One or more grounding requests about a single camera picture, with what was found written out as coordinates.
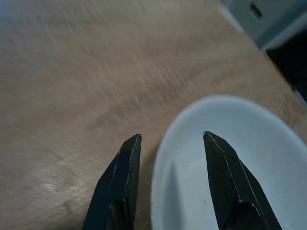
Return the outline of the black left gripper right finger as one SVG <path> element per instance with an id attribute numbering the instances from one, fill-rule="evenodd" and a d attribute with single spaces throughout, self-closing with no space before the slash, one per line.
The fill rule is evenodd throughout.
<path id="1" fill-rule="evenodd" d="M 258 180 L 230 144 L 203 133 L 208 181 L 221 230 L 279 230 L 281 225 Z"/>

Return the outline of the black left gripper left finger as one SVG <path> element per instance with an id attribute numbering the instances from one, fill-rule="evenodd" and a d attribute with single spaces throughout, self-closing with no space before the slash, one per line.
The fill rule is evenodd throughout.
<path id="1" fill-rule="evenodd" d="M 83 223 L 84 230 L 134 229 L 141 143 L 140 134 L 124 141 L 100 177 Z"/>

